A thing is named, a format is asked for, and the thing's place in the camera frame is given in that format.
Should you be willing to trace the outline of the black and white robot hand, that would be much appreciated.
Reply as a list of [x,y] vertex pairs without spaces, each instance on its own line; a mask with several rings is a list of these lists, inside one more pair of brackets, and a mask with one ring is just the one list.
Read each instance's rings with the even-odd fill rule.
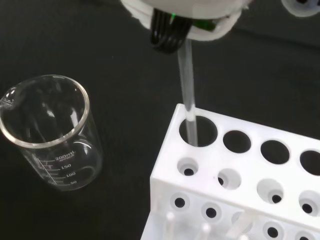
[[133,18],[150,30],[150,43],[172,54],[184,42],[214,41],[236,24],[250,0],[123,0]]

